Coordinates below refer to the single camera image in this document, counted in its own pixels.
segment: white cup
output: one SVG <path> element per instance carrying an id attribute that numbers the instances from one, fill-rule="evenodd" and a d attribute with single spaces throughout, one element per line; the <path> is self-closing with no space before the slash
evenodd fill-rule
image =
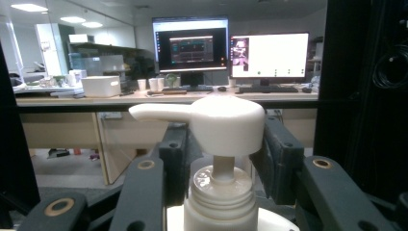
<path id="1" fill-rule="evenodd" d="M 181 85 L 181 78 L 177 77 L 176 82 L 174 82 L 174 87 L 178 88 L 178 87 L 180 87 L 180 85 Z"/>
<path id="2" fill-rule="evenodd" d="M 158 90 L 162 90 L 165 87 L 165 78 L 157 78 Z"/>
<path id="3" fill-rule="evenodd" d="M 146 90 L 146 80 L 141 79 L 138 80 L 139 90 Z"/>
<path id="4" fill-rule="evenodd" d="M 76 85 L 76 79 L 75 79 L 75 76 L 74 76 L 74 75 L 66 74 L 66 75 L 65 75 L 65 79 L 67 80 L 68 85 L 69 85 L 70 87 L 75 87 L 75 85 Z"/>
<path id="5" fill-rule="evenodd" d="M 149 86 L 150 86 L 150 89 L 152 91 L 158 91 L 159 90 L 159 84 L 158 84 L 158 81 L 157 81 L 156 78 L 149 79 Z"/>
<path id="6" fill-rule="evenodd" d="M 237 85 L 237 81 L 235 79 L 228 78 L 228 86 L 230 88 L 234 88 Z"/>

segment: desk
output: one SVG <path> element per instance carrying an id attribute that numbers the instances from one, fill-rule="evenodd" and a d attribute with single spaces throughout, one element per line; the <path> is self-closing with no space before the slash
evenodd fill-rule
<path id="1" fill-rule="evenodd" d="M 246 93 L 189 92 L 185 95 L 147 97 L 146 91 L 111 98 L 56 98 L 49 96 L 17 97 L 17 105 L 29 148 L 94 148 L 99 150 L 105 184 L 112 184 L 137 155 L 161 141 L 167 122 L 137 122 L 127 112 L 140 103 L 191 104 L 209 95 L 234 95 L 271 108 L 314 103 L 316 93 Z M 121 118 L 104 119 L 98 112 L 122 112 Z M 285 126 L 305 146 L 313 145 L 316 110 L 285 110 Z"/>

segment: monitor screen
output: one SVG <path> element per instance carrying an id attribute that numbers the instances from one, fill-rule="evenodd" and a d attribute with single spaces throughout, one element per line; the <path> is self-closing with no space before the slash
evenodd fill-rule
<path id="1" fill-rule="evenodd" d="M 305 80 L 308 33 L 232 36 L 230 77 L 270 83 Z"/>
<path id="2" fill-rule="evenodd" d="M 228 18 L 153 18 L 156 61 L 161 73 L 227 68 Z"/>

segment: cable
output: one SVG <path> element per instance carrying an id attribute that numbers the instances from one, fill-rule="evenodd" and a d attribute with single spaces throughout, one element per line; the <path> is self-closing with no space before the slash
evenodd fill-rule
<path id="1" fill-rule="evenodd" d="M 276 116 L 279 119 L 279 121 L 281 121 L 281 123 L 284 124 L 283 123 L 283 116 L 282 116 L 281 111 L 279 109 L 275 109 L 274 112 L 276 113 Z"/>
<path id="2" fill-rule="evenodd" d="M 408 46 L 399 44 L 374 67 L 373 83 L 385 90 L 408 90 Z"/>

